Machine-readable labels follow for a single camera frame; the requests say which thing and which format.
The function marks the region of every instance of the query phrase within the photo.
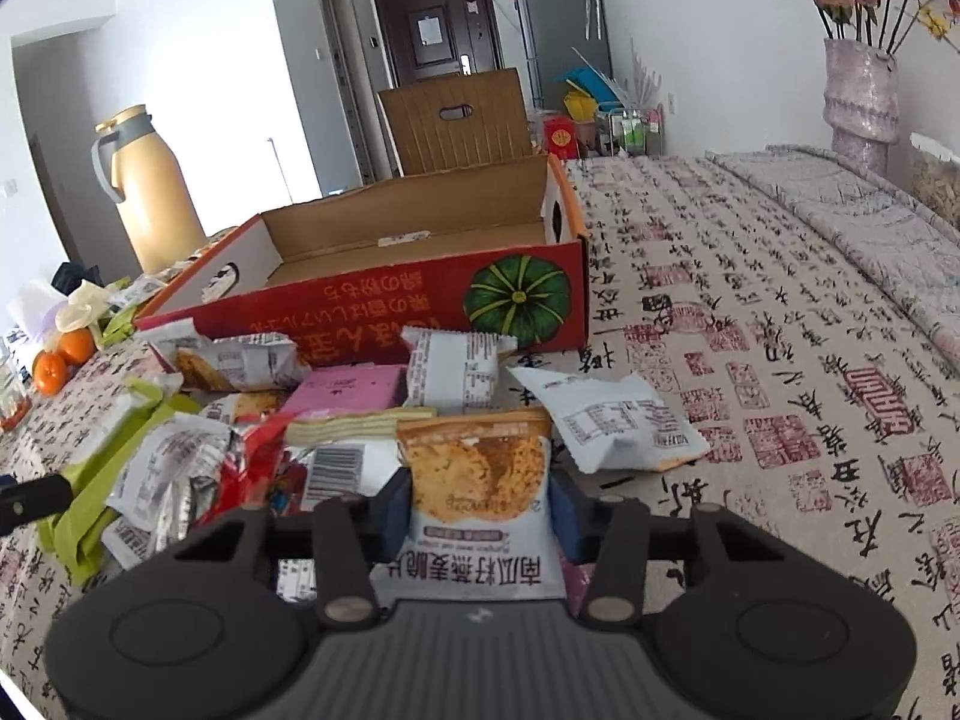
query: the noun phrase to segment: pink box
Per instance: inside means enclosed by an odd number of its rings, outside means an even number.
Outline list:
[[[406,398],[406,365],[338,365],[315,370],[283,406],[285,413],[378,412]]]

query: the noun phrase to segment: thermos handle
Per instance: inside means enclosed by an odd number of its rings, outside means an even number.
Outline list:
[[[117,205],[120,205],[126,197],[123,197],[123,194],[120,194],[119,191],[109,182],[107,178],[107,172],[104,170],[104,160],[101,154],[101,149],[107,143],[113,143],[114,141],[119,140],[119,132],[110,132],[107,135],[104,135],[101,138],[97,139],[96,143],[93,143],[93,149],[90,151],[91,156],[93,157],[93,172],[97,176],[97,181],[100,182],[100,186],[107,193],[107,196],[113,200]]]

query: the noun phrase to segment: pink vase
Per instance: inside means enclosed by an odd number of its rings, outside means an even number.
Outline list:
[[[896,60],[857,40],[826,40],[824,45],[824,121],[833,127],[833,150],[886,176],[891,143],[899,141]]]

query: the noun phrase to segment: yellow thermos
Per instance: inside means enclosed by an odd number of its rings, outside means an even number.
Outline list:
[[[98,124],[92,153],[97,180],[117,204],[146,274],[169,268],[206,243],[181,167],[151,119],[146,105],[134,105]]]

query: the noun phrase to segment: gray refrigerator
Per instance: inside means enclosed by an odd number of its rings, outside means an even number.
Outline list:
[[[516,0],[527,52],[527,69],[536,108],[563,111],[563,97],[570,87],[557,80],[582,66],[576,47],[597,70],[611,75],[607,21],[603,38],[597,40],[596,23],[587,40],[587,0]]]

